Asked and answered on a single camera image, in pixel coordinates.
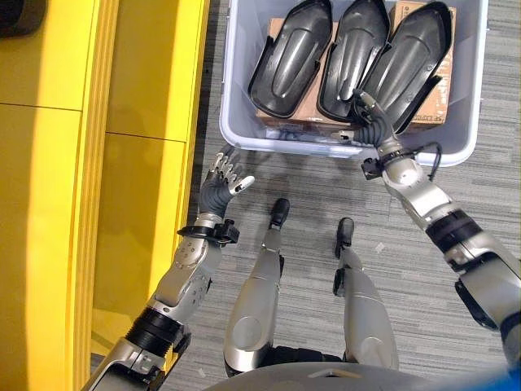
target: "floor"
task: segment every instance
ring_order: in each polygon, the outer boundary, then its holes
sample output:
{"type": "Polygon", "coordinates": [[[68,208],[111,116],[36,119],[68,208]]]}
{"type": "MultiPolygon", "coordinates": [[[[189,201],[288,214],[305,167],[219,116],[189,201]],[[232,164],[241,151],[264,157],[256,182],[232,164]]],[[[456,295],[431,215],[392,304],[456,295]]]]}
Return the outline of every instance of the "floor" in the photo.
{"type": "MultiPolygon", "coordinates": [[[[228,0],[212,1],[199,107],[190,215],[196,212],[201,173],[223,145],[218,125],[228,0]]],[[[519,257],[519,11],[518,0],[490,0],[474,154],[441,169],[436,183],[519,257]]],[[[192,344],[163,389],[203,389],[225,379],[222,346],[228,316],[247,278],[268,212],[280,196],[291,201],[282,242],[276,345],[342,354],[342,299],[331,293],[332,246],[343,216],[355,220],[353,248],[385,301],[396,334],[401,370],[428,379],[504,365],[501,338],[468,314],[454,291],[456,275],[379,180],[367,182],[355,160],[244,152],[256,177],[234,200],[228,217],[240,242],[224,249],[212,289],[190,322],[192,344]]]]}

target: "metal bracket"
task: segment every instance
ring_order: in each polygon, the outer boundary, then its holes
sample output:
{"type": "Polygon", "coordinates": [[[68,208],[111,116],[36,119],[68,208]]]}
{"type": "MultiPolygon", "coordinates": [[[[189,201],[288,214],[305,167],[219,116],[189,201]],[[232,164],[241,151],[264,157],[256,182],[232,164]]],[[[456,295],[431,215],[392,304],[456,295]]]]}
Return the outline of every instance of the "metal bracket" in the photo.
{"type": "Polygon", "coordinates": [[[206,239],[217,243],[221,247],[227,244],[236,244],[239,241],[240,232],[234,227],[235,222],[226,219],[224,224],[216,224],[213,228],[207,226],[185,226],[177,233],[190,238],[206,239]]]}

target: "plastic storage bin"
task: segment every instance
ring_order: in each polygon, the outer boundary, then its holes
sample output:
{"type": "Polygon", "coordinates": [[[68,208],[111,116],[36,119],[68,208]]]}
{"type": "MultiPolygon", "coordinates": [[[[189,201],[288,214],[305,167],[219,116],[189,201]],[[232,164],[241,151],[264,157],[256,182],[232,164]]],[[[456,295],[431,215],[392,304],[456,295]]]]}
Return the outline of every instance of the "plastic storage bin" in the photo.
{"type": "MultiPolygon", "coordinates": [[[[285,17],[296,0],[230,0],[226,34],[220,127],[225,140],[236,147],[267,152],[298,153],[349,158],[374,155],[370,147],[349,146],[317,135],[278,139],[278,132],[255,116],[247,85],[265,45],[270,18],[285,17]]],[[[333,19],[338,20],[351,2],[332,0],[333,19]]],[[[387,2],[390,10],[394,1],[387,2]]],[[[479,103],[483,74],[488,0],[447,0],[456,7],[453,77],[449,112],[443,125],[410,134],[406,145],[439,142],[444,155],[441,165],[458,165],[474,151],[478,134],[479,103]]],[[[431,165],[434,153],[425,152],[418,161],[431,165]]]]}

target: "black joint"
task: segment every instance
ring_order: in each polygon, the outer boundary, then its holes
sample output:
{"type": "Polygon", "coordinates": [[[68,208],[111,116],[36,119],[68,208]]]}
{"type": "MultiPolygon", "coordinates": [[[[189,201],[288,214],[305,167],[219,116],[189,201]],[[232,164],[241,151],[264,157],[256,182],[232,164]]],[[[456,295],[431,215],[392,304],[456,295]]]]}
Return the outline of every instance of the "black joint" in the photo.
{"type": "Polygon", "coordinates": [[[482,229],[460,209],[432,223],[426,230],[432,243],[443,253],[480,232],[482,229]]]}
{"type": "Polygon", "coordinates": [[[180,323],[147,307],[134,321],[125,338],[156,356],[164,357],[180,329],[180,323]]]}
{"type": "Polygon", "coordinates": [[[345,276],[345,270],[344,269],[337,269],[335,272],[335,280],[333,281],[333,293],[335,296],[338,297],[344,297],[345,296],[345,290],[344,290],[344,276],[345,276]]]}
{"type": "Polygon", "coordinates": [[[365,159],[361,165],[361,169],[368,181],[371,179],[380,178],[383,172],[383,167],[380,164],[380,160],[373,158],[365,159]]]}
{"type": "Polygon", "coordinates": [[[234,226],[235,222],[230,219],[226,219],[224,224],[215,225],[215,239],[221,246],[225,246],[229,243],[237,243],[239,241],[240,232],[234,226]]]}
{"type": "Polygon", "coordinates": [[[235,244],[239,241],[240,232],[235,228],[234,224],[233,220],[226,219],[223,224],[216,224],[213,228],[208,228],[207,226],[185,226],[177,233],[189,238],[206,239],[224,247],[227,244],[235,244]]]}
{"type": "Polygon", "coordinates": [[[230,365],[228,365],[226,360],[225,360],[225,371],[226,371],[226,374],[228,375],[228,377],[234,377],[234,376],[240,375],[242,373],[241,371],[236,371],[234,368],[230,367],[230,365]]]}
{"type": "Polygon", "coordinates": [[[290,362],[341,362],[340,357],[331,354],[323,354],[311,349],[293,349],[287,346],[277,346],[269,348],[265,358],[259,367],[270,365],[286,364],[290,362]]]}
{"type": "Polygon", "coordinates": [[[505,340],[508,337],[509,332],[511,332],[512,329],[519,324],[521,324],[521,312],[512,314],[503,321],[500,327],[501,340],[503,341],[503,343],[505,343],[505,340]]]}
{"type": "Polygon", "coordinates": [[[462,299],[463,303],[471,313],[472,318],[474,318],[474,320],[483,327],[486,327],[490,330],[497,330],[497,325],[483,311],[483,309],[479,306],[474,297],[469,293],[469,291],[466,289],[465,285],[463,285],[460,279],[455,283],[454,287],[456,288],[456,292],[462,299]]]}
{"type": "Polygon", "coordinates": [[[284,270],[284,257],[282,255],[278,256],[278,264],[280,266],[280,276],[282,277],[282,271],[284,270]]]}

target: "black cable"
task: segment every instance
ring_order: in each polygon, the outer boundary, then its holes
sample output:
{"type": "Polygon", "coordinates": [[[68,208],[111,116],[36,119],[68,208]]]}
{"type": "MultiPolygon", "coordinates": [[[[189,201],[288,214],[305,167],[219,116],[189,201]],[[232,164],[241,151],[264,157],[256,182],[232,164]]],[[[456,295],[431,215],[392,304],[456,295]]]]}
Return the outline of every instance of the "black cable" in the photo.
{"type": "Polygon", "coordinates": [[[431,173],[428,175],[429,181],[432,182],[432,181],[434,181],[436,172],[438,171],[438,168],[440,167],[441,155],[443,154],[443,148],[441,147],[440,143],[438,143],[436,141],[427,143],[417,149],[414,149],[413,151],[409,152],[406,155],[416,156],[418,153],[420,153],[421,151],[424,151],[425,149],[427,149],[429,147],[436,147],[436,157],[434,158],[434,162],[432,163],[431,173]]]}

